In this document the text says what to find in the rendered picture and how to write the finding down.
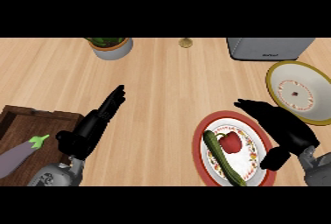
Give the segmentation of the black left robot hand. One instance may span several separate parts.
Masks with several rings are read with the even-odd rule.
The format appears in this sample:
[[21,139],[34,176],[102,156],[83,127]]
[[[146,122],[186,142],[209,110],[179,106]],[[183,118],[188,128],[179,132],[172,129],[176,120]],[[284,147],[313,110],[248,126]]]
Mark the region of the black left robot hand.
[[110,120],[117,114],[124,98],[124,86],[118,85],[98,109],[93,109],[73,131],[56,133],[58,149],[74,158],[84,160],[95,150]]

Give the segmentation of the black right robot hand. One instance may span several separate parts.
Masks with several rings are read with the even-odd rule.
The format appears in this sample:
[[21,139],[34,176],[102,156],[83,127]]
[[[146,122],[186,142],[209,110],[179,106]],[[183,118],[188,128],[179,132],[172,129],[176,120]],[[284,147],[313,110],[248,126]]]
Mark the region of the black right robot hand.
[[291,155],[300,156],[309,147],[316,148],[316,134],[302,119],[282,107],[265,101],[240,99],[235,107],[256,119],[263,130],[278,143],[262,160],[260,167],[278,171]]

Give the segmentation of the yellow-rimmed white bowl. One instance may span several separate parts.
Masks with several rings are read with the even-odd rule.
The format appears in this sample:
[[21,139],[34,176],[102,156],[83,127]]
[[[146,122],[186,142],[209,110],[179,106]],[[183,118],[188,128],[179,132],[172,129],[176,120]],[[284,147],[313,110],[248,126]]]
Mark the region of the yellow-rimmed white bowl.
[[331,124],[331,79],[300,61],[275,63],[265,77],[269,95],[279,107],[306,123]]

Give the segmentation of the red bell pepper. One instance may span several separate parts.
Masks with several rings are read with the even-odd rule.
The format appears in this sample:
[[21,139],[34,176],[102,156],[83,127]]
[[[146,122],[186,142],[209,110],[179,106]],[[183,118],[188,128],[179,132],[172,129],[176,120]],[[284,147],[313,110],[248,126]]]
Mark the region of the red bell pepper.
[[237,133],[231,131],[228,134],[219,133],[219,144],[228,154],[238,153],[243,148],[243,141]]

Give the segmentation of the red-rimmed white plate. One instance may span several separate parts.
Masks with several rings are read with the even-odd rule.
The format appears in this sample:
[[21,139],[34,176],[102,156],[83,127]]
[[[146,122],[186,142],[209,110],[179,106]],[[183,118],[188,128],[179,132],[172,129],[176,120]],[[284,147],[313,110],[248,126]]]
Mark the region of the red-rimmed white plate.
[[216,135],[223,161],[241,176],[247,186],[271,186],[275,183],[275,171],[260,168],[260,162],[272,144],[256,122],[243,114],[225,110],[207,115],[195,129],[192,137],[192,158],[197,171],[207,186],[232,186],[223,168],[217,163],[204,141],[203,133]]

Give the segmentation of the brown wooden cutting board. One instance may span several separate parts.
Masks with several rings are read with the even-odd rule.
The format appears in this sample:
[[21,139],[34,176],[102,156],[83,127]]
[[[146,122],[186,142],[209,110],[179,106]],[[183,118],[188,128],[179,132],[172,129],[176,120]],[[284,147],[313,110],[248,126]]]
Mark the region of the brown wooden cutting board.
[[25,186],[46,165],[70,165],[68,155],[58,150],[56,133],[61,130],[73,131],[83,118],[78,113],[5,106],[0,112],[0,155],[31,137],[49,135],[49,138],[16,170],[0,178],[0,186]]

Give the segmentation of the green cucumber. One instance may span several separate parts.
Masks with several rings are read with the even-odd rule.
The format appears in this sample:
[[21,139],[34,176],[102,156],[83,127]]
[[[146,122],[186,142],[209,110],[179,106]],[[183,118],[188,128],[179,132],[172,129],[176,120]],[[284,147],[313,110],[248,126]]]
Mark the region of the green cucumber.
[[217,161],[217,164],[222,167],[222,173],[223,173],[229,183],[234,186],[247,186],[241,175],[238,174],[238,172],[234,170],[234,168],[229,165],[229,162],[223,155],[223,150],[222,150],[222,146],[217,141],[217,137],[210,130],[206,130],[203,132],[203,141],[204,141],[204,144],[206,144],[206,146],[211,152],[211,155]]

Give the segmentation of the purple eggplant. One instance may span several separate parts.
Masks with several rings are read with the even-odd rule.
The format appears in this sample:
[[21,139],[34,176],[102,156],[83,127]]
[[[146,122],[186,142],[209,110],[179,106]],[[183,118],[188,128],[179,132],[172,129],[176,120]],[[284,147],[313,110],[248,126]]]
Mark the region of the purple eggplant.
[[31,154],[42,148],[47,138],[49,135],[33,136],[28,141],[0,155],[0,179],[16,170]]

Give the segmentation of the grey appliance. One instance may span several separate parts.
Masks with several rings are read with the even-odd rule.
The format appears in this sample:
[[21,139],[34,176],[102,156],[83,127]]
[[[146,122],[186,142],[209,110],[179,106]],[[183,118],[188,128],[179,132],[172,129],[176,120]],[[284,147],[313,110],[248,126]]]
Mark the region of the grey appliance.
[[228,38],[234,60],[296,60],[315,38]]

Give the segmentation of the potted green plant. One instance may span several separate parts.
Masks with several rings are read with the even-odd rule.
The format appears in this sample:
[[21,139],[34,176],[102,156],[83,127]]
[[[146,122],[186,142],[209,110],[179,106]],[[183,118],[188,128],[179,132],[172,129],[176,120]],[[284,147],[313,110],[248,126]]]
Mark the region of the potted green plant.
[[86,38],[96,56],[104,60],[121,59],[132,50],[132,38]]

